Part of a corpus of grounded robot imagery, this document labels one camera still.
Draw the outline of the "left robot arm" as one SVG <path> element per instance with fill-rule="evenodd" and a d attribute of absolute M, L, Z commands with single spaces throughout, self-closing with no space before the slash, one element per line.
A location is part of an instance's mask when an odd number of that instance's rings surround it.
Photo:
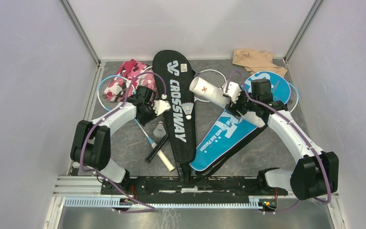
<path fill-rule="evenodd" d="M 135 94 L 126 102 L 122 100 L 114 109 L 92 121 L 81 120 L 71 147 L 70 158 L 80 165 L 91 167 L 113 181 L 112 188 L 118 194 L 126 194 L 131 188 L 129 172 L 111 159 L 111 136 L 131 120 L 141 125 L 157 117 L 154 106 L 154 91 L 138 86 Z"/>

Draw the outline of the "white shuttlecock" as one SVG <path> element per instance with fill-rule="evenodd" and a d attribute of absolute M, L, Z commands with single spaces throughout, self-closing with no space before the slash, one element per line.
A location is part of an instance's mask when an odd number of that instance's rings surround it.
<path fill-rule="evenodd" d="M 192 118 L 192 112 L 194 108 L 194 103 L 186 102 L 181 104 L 182 110 L 185 114 L 185 117 L 187 120 L 191 120 Z"/>
<path fill-rule="evenodd" d="M 156 138 L 163 138 L 164 136 L 166 136 L 166 134 L 167 133 L 166 133 L 163 121 L 159 121 L 156 128 L 153 131 L 153 135 Z"/>

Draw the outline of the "white shuttlecock tube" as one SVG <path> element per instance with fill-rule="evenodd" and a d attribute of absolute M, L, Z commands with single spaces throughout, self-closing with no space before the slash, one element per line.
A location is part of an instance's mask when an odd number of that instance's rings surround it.
<path fill-rule="evenodd" d="M 243 98 L 241 93 L 245 91 L 237 83 L 225 83 L 224 86 L 225 90 L 196 76 L 192 80 L 189 89 L 196 95 L 204 97 L 206 100 L 224 108 L 229 114 L 238 119 L 242 118 L 256 127 L 265 126 L 265 121 L 261 115 L 257 114 L 254 109 L 251 109 L 252 102 L 250 100 L 245 99 L 244 102 L 240 102 L 240 99 Z"/>

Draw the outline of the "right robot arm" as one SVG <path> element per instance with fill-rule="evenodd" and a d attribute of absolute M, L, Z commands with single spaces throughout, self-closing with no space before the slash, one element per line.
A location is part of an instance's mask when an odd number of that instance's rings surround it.
<path fill-rule="evenodd" d="M 257 127 L 269 127 L 292 154 L 296 166 L 292 171 L 279 168 L 265 169 L 256 182 L 263 195 L 275 187 L 292 191 L 299 200 L 313 198 L 330 203 L 337 190 L 338 157 L 324 152 L 298 126 L 285 103 L 274 100 L 271 83 L 267 79 L 251 82 L 248 91 L 231 81 L 223 86 L 223 95 L 230 99 L 226 110 Z"/>

